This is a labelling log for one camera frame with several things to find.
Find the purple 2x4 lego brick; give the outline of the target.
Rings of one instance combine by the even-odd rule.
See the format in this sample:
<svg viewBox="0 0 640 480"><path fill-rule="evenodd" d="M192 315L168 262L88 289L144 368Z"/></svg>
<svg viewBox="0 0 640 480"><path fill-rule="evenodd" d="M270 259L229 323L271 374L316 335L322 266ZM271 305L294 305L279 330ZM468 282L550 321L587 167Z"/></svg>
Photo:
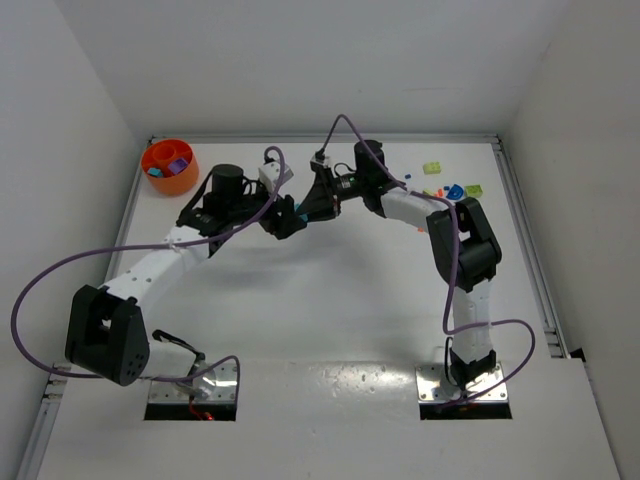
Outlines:
<svg viewBox="0 0 640 480"><path fill-rule="evenodd" d="M179 157L167 165L167 169L172 176L181 174L187 167L189 162L184 157Z"/></svg>

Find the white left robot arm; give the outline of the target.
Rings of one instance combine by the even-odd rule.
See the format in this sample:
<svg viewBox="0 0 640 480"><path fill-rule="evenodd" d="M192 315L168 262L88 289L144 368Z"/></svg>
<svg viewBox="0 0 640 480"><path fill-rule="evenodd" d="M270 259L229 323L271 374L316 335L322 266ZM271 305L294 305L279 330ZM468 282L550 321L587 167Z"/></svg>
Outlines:
<svg viewBox="0 0 640 480"><path fill-rule="evenodd" d="M139 378L183 381L199 373L205 355L152 326L148 315L189 271L210 259L235 233L259 224L283 239L304 227L280 187L290 167L269 161L249 180L232 164L214 166L163 241L126 272L72 299L65 357L99 378L128 386Z"/></svg>

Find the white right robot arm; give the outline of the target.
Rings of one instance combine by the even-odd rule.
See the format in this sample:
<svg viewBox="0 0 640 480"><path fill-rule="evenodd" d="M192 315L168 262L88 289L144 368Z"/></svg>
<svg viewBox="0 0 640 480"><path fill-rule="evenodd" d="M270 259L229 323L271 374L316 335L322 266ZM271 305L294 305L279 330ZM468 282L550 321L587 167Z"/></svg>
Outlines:
<svg viewBox="0 0 640 480"><path fill-rule="evenodd" d="M296 213L308 222L336 218L341 203L360 198L372 213L421 228L429 235L436 270L454 288L447 294L443 330L451 338L449 379L460 389L496 367L497 356L489 333L490 281L502 259L501 248L486 215L475 199L453 208L442 199L409 192L384 168L382 144L365 140L354 145L355 169L339 175L323 150L310 165L313 185Z"/></svg>

